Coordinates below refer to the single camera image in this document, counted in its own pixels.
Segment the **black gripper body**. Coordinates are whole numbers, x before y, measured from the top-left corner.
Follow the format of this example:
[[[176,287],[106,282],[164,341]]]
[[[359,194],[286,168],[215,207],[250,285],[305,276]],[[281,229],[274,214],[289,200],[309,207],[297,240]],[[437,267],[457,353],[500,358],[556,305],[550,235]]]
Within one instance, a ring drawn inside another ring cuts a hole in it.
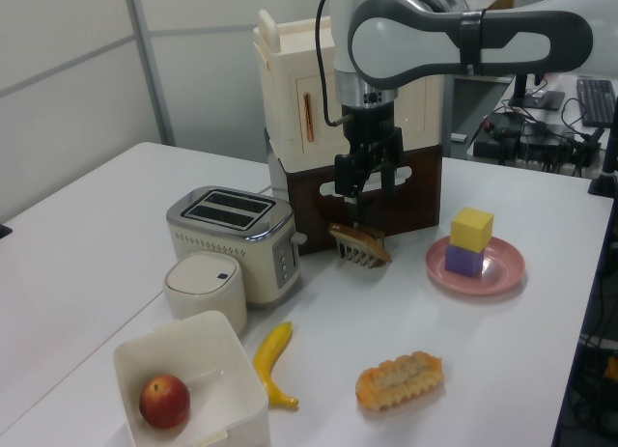
[[[402,130],[395,125],[393,103],[369,108],[343,105],[342,113],[351,116],[343,130],[350,142],[349,161],[356,177],[367,178],[384,160],[394,167],[403,161]]]

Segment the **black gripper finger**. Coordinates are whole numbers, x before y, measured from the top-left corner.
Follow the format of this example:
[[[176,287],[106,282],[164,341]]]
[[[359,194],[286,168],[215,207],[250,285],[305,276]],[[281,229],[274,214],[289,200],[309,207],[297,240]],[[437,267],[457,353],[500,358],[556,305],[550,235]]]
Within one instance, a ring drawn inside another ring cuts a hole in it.
[[[385,157],[380,163],[380,182],[383,192],[394,192],[399,161]]]
[[[356,158],[353,154],[335,156],[335,191],[347,203],[350,219],[360,223],[363,217],[361,206],[362,186],[357,181]]]

